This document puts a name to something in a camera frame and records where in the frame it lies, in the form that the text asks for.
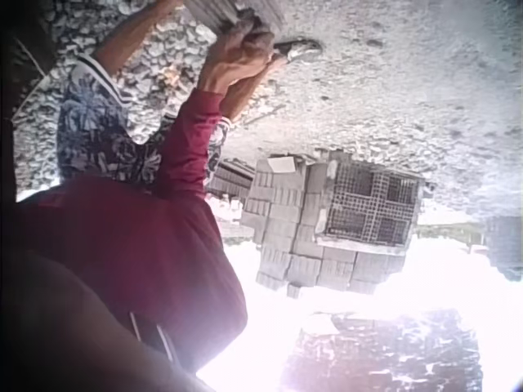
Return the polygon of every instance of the gravel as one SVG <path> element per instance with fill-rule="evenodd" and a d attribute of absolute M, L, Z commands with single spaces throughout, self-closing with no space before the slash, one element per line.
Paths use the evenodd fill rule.
<path fill-rule="evenodd" d="M 45 1 L 59 61 L 14 120 L 20 191 L 56 178 L 56 121 L 76 56 L 145 3 Z M 270 77 L 224 155 L 255 163 L 271 153 L 341 147 L 358 159 L 421 172 L 437 184 L 440 205 L 478 216 L 520 214 L 521 7 L 417 4 L 282 2 L 284 38 L 316 37 L 325 53 Z M 162 109 L 179 109 L 214 39 L 184 10 L 156 26 L 117 75 L 136 97 L 129 116 L 136 141 L 158 129 Z"/>

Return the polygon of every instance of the concrete block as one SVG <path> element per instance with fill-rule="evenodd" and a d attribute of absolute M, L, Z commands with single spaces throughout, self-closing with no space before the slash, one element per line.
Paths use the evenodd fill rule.
<path fill-rule="evenodd" d="M 387 260 L 387 274 L 396 274 L 403 270 L 405 256 L 389 256 Z"/>
<path fill-rule="evenodd" d="M 334 278 L 332 276 L 325 276 L 320 273 L 316 286 L 330 288 L 331 290 L 338 290 L 344 292 L 349 286 L 349 279 Z"/>
<path fill-rule="evenodd" d="M 275 173 L 273 185 L 276 188 L 289 188 L 305 190 L 306 165 L 302 163 L 297 166 L 294 173 Z"/>
<path fill-rule="evenodd" d="M 270 202 L 248 198 L 245 203 L 244 212 L 251 212 L 255 215 L 269 216 Z"/>
<path fill-rule="evenodd" d="M 282 237 L 280 235 L 265 233 L 263 236 L 263 245 L 273 247 L 282 252 L 290 252 L 293 248 L 294 238 Z"/>
<path fill-rule="evenodd" d="M 300 222 L 304 225 L 316 226 L 320 214 L 320 194 L 306 194 Z"/>
<path fill-rule="evenodd" d="M 254 175 L 254 186 L 270 188 L 273 185 L 273 174 L 257 171 Z"/>
<path fill-rule="evenodd" d="M 267 245 L 261 248 L 260 271 L 272 278 L 285 279 L 291 263 L 291 255 Z"/>
<path fill-rule="evenodd" d="M 243 211 L 239 223 L 243 226 L 251 227 L 255 231 L 259 230 L 263 233 L 265 231 L 267 218 L 266 216 L 259 216 L 251 212 Z"/>
<path fill-rule="evenodd" d="M 324 190 L 328 166 L 327 163 L 315 163 L 308 167 L 307 193 L 320 194 Z"/>
<path fill-rule="evenodd" d="M 324 259 L 321 263 L 320 275 L 345 278 L 348 282 L 352 276 L 353 269 L 353 263 Z"/>
<path fill-rule="evenodd" d="M 374 294 L 376 291 L 376 283 L 363 282 L 361 280 L 352 279 L 351 284 L 349 284 L 349 292 L 358 292 L 359 294 Z"/>
<path fill-rule="evenodd" d="M 339 249 L 337 247 L 325 247 L 324 259 L 344 261 L 354 265 L 356 252 L 348 251 L 346 249 Z"/>
<path fill-rule="evenodd" d="M 265 173 L 271 173 L 272 169 L 270 168 L 269 162 L 267 159 L 259 159 L 256 162 L 256 171 L 257 172 L 265 172 Z"/>
<path fill-rule="evenodd" d="M 314 226 L 309 225 L 298 225 L 296 232 L 296 239 L 300 241 L 307 241 L 313 243 L 315 240 L 314 237 Z"/>
<path fill-rule="evenodd" d="M 282 206 L 301 207 L 303 205 L 303 191 L 299 189 L 274 188 L 272 202 Z"/>
<path fill-rule="evenodd" d="M 298 286 L 313 287 L 320 274 L 321 260 L 293 255 L 287 272 L 287 280 Z"/>
<path fill-rule="evenodd" d="M 279 290 L 285 285 L 285 281 L 272 278 L 269 275 L 265 275 L 260 271 L 258 271 L 256 275 L 256 283 L 275 291 Z"/>
<path fill-rule="evenodd" d="M 300 286 L 296 286 L 296 285 L 290 283 L 287 285 L 287 296 L 289 298 L 293 298 L 293 299 L 297 300 L 300 297 L 301 289 L 302 288 Z"/>
<path fill-rule="evenodd" d="M 302 209 L 300 207 L 281 206 L 279 204 L 272 204 L 270 206 L 269 217 L 281 219 L 282 221 L 298 223 L 300 221 L 301 214 Z"/>
<path fill-rule="evenodd" d="M 256 245 L 262 245 L 264 236 L 265 236 L 265 230 L 255 229 L 254 235 L 253 235 L 253 242 Z"/>
<path fill-rule="evenodd" d="M 294 238 L 296 236 L 296 229 L 297 223 L 275 218 L 269 218 L 266 226 L 267 233 L 291 238 Z"/>
<path fill-rule="evenodd" d="M 274 198 L 275 189 L 266 186 L 253 186 L 249 192 L 249 197 L 256 200 L 263 200 L 272 202 Z"/>
<path fill-rule="evenodd" d="M 322 259 L 324 256 L 324 247 L 317 243 L 297 239 L 294 241 L 293 254 Z"/>
<path fill-rule="evenodd" d="M 387 255 L 358 252 L 352 278 L 363 282 L 381 283 L 387 280 Z"/>
<path fill-rule="evenodd" d="M 294 157 L 268 158 L 267 163 L 274 173 L 294 173 L 296 171 Z"/>

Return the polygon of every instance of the red long-sleeve shirt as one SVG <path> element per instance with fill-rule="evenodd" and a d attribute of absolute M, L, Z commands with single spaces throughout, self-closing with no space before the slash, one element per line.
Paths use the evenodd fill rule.
<path fill-rule="evenodd" d="M 195 371 L 247 321 L 244 294 L 204 201 L 222 96 L 195 90 L 164 141 L 152 194 L 83 176 L 22 202 L 25 246 L 66 265 L 118 312 L 168 331 Z"/>

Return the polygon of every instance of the wrist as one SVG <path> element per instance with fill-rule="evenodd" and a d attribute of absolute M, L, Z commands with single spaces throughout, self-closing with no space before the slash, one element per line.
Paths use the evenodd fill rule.
<path fill-rule="evenodd" d="M 198 89 L 225 95 L 230 82 L 225 78 L 224 72 L 222 72 L 220 68 L 219 65 L 214 65 L 213 67 L 206 67 L 204 65 L 199 75 Z"/>

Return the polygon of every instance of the gray object in hand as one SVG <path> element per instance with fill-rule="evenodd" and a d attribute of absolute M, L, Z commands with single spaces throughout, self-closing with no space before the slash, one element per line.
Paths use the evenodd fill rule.
<path fill-rule="evenodd" d="M 216 35 L 228 31 L 242 18 L 242 11 L 249 8 L 276 35 L 284 24 L 283 14 L 275 0 L 186 0 L 185 5 L 197 21 Z"/>

